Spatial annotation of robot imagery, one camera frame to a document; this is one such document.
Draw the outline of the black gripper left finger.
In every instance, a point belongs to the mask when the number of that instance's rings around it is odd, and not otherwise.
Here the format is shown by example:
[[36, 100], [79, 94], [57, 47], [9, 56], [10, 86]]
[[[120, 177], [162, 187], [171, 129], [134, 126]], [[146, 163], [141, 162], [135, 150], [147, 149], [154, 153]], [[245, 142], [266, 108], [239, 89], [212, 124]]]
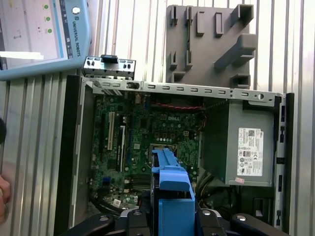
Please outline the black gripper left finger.
[[62, 236], [149, 236], [151, 229], [146, 212], [139, 209], [124, 210], [119, 218], [111, 214], [96, 214]]

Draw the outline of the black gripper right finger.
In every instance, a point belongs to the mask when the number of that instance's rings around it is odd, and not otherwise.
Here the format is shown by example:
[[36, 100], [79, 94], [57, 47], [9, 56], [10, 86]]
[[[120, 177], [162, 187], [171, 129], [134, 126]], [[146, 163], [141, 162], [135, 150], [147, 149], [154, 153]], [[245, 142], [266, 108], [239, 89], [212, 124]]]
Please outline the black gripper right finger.
[[244, 213], [225, 220], [216, 210], [201, 208], [195, 213], [196, 236], [286, 236], [287, 233]]

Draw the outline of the person's bare hand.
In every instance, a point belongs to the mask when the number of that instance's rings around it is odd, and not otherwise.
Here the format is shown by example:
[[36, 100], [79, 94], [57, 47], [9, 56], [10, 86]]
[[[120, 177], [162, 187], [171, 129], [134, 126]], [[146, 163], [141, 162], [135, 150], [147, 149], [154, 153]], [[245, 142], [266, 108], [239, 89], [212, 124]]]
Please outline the person's bare hand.
[[0, 222], [5, 219], [5, 205], [9, 202], [11, 196], [10, 184], [3, 177], [0, 177]]

